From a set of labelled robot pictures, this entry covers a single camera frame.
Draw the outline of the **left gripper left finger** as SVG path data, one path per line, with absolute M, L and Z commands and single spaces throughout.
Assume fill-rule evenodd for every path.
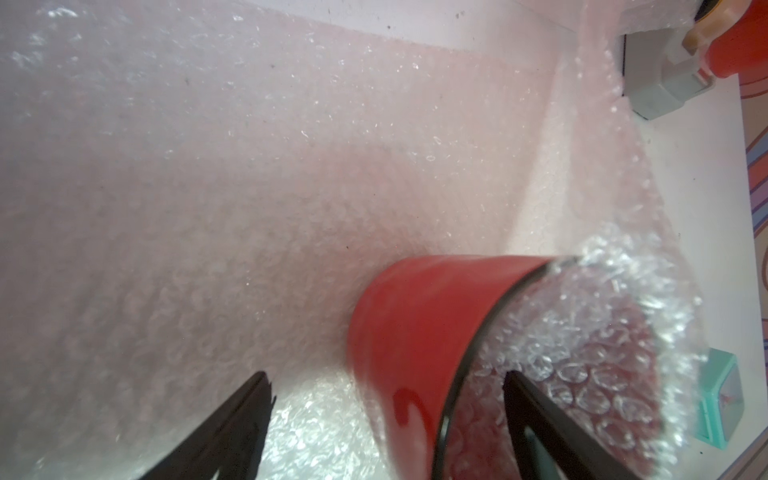
M 276 398 L 258 371 L 141 478 L 254 480 Z

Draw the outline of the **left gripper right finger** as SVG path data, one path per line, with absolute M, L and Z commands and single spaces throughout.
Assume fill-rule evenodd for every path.
M 523 479 L 635 479 L 637 475 L 519 371 L 503 384 L 508 431 Z

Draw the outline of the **bubble wrap sheet around mug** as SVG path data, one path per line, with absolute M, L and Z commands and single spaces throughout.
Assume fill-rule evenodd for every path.
M 696 297 L 620 96 L 620 34 L 695 1 L 5 1 L 1 475 L 137 479 L 249 377 L 277 399 L 262 479 L 423 478 L 426 413 L 347 358 L 407 258 L 553 256 L 461 341 L 537 380 L 638 300 L 669 479 L 690 417 L 671 350 Z

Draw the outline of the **red mug black handle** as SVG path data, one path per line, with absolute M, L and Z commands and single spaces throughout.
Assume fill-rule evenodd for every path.
M 462 385 L 490 327 L 571 257 L 433 255 L 401 260 L 367 287 L 347 362 L 380 409 L 402 479 L 438 479 Z

